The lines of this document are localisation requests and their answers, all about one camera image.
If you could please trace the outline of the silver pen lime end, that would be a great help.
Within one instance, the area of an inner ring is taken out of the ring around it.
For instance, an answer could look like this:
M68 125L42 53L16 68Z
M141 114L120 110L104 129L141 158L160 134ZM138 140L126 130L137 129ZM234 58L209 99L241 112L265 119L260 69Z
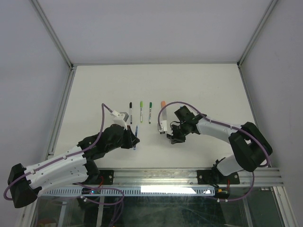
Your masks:
M143 101L140 101L140 123L143 122Z

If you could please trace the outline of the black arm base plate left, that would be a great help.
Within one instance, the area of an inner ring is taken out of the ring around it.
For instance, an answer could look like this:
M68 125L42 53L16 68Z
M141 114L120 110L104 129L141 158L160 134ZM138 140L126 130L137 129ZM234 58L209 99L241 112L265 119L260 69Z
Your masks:
M112 185L114 180L114 170L100 169L98 174L90 175L85 181L81 182L83 185Z

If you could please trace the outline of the white pen green end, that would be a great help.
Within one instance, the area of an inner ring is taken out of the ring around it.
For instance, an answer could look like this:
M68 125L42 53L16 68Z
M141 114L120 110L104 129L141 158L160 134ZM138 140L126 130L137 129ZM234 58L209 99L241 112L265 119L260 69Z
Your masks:
M151 118L152 118L152 102L149 102L149 118L148 118L149 124L151 124Z

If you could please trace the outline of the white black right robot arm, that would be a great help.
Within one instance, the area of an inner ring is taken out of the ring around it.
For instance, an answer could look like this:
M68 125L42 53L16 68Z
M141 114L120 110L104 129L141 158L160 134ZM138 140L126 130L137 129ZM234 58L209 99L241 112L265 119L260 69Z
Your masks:
M230 144L233 154L216 160L211 170L202 174L205 184L217 186L227 182L230 175L241 170L254 170L267 161L272 147L255 124L246 122L234 126L207 119L203 114L193 114L186 106L175 111L178 121L171 124L171 134L167 135L171 144L184 143L189 134L207 135Z

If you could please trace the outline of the orange capped grey highlighter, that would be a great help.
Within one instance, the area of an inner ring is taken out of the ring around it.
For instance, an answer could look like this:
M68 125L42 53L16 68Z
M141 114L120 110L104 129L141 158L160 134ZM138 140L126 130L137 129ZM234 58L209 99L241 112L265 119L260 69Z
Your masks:
M161 101L161 108L162 108L162 112L161 112L161 116L162 116L162 120L166 121L168 119L167 117L167 109L166 109L166 102L165 101Z

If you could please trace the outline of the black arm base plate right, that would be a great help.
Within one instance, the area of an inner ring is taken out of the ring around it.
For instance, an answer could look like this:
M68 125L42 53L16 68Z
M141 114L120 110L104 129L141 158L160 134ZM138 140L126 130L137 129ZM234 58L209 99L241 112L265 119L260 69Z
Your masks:
M197 182L199 185L211 185L218 187L219 185L238 185L240 184L240 178L237 172L224 176L220 172L213 171L211 169L197 170Z

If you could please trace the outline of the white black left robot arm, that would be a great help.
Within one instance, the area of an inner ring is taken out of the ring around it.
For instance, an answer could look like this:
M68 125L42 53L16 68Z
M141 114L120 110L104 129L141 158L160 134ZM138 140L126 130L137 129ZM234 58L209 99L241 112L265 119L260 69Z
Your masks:
M11 194L15 208L22 208L52 189L74 183L95 183L99 179L95 160L117 148L131 149L139 141L130 126L112 124L99 134L85 137L62 155L31 166L14 165L5 192Z

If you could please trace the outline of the blue capped pen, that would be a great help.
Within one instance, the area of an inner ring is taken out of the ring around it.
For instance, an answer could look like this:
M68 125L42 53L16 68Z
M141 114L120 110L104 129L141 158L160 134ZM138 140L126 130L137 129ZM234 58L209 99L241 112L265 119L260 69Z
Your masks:
M136 125L136 128L135 128L135 136L136 137L138 136L138 130L139 130L139 125Z

